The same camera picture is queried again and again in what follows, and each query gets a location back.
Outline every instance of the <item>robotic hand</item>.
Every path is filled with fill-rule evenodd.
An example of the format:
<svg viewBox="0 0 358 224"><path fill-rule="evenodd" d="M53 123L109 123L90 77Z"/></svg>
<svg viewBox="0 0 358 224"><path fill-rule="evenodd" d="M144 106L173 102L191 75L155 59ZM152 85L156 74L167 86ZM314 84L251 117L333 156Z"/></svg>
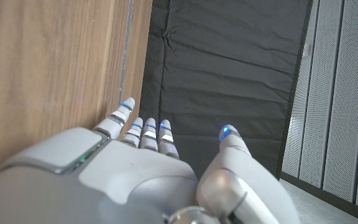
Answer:
<svg viewBox="0 0 358 224"><path fill-rule="evenodd" d="M136 118L128 98L92 131L74 128L0 167L0 223L299 223L277 179L237 130L222 128L220 152L198 182L179 160L171 126Z"/></svg>

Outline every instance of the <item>wooden panel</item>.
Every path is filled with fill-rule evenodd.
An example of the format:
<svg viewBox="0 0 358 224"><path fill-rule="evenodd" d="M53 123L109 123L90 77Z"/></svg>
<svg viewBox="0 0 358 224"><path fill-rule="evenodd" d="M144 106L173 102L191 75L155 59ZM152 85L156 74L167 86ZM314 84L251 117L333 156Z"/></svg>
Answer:
<svg viewBox="0 0 358 224"><path fill-rule="evenodd" d="M118 90L128 8L0 0L0 163L64 129L92 128L116 107L118 91L105 87Z"/></svg>
<svg viewBox="0 0 358 224"><path fill-rule="evenodd" d="M132 124L139 114L152 3L153 0L134 1L132 8L122 101L131 96L136 105L128 124Z"/></svg>

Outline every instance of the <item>wrinkled black cloth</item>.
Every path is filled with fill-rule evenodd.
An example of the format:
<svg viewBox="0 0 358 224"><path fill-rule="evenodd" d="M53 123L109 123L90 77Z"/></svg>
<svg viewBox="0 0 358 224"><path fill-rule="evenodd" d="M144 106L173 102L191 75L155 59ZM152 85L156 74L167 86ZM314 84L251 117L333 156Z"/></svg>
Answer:
<svg viewBox="0 0 358 224"><path fill-rule="evenodd" d="M311 2L154 0L140 116L201 177L225 124L278 177Z"/></svg>

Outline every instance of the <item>robot finger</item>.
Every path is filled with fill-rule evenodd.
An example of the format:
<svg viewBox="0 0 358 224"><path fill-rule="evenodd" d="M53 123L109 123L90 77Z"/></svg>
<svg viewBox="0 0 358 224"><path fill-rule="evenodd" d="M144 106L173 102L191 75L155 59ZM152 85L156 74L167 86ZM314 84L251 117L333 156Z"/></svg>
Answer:
<svg viewBox="0 0 358 224"><path fill-rule="evenodd" d="M227 147L234 147L236 149L242 150L250 155L247 145L242 140L237 129L230 124L223 126L219 133L219 139L221 141L219 145L219 150L222 151Z"/></svg>
<svg viewBox="0 0 358 224"><path fill-rule="evenodd" d="M158 151L167 156L179 159L178 151L173 144L171 124L168 120L163 120L160 124L160 134L158 135Z"/></svg>
<svg viewBox="0 0 358 224"><path fill-rule="evenodd" d="M157 139L155 136L155 120L153 118L147 119L144 129L142 140L140 141L141 149L150 149L153 151L158 151Z"/></svg>
<svg viewBox="0 0 358 224"><path fill-rule="evenodd" d="M106 119L100 122L93 130L105 134L111 139L117 139L125 122L128 120L132 109L135 106L135 100L131 97L126 99L117 110L112 112Z"/></svg>
<svg viewBox="0 0 358 224"><path fill-rule="evenodd" d="M142 118L136 118L132 123L132 126L129 128L127 133L125 133L121 142L126 143L130 146L137 147L139 145L140 133L142 132L143 120Z"/></svg>

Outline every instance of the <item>black fabric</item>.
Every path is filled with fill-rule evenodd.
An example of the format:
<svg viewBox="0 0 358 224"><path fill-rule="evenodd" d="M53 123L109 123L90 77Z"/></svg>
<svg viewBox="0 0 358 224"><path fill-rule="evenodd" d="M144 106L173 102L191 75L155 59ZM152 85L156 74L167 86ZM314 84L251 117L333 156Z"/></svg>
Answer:
<svg viewBox="0 0 358 224"><path fill-rule="evenodd" d="M218 153L225 124L280 173L310 6L153 1L140 116L171 122L180 158L198 177Z"/></svg>

